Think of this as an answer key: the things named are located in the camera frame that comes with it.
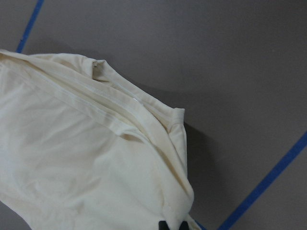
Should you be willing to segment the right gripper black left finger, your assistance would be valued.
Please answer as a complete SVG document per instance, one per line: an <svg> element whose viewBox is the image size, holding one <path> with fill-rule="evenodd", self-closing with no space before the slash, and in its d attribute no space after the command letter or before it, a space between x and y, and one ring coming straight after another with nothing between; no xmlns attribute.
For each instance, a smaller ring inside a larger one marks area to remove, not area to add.
<svg viewBox="0 0 307 230"><path fill-rule="evenodd" d="M169 230L167 222L166 221L159 221L158 229L159 230Z"/></svg>

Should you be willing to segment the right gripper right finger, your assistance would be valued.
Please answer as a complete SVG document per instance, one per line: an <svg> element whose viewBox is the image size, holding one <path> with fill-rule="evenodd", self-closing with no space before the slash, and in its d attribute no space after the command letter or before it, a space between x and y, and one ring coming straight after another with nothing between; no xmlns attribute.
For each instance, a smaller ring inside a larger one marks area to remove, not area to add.
<svg viewBox="0 0 307 230"><path fill-rule="evenodd" d="M179 230L189 230L188 223L186 221L183 221L179 226Z"/></svg>

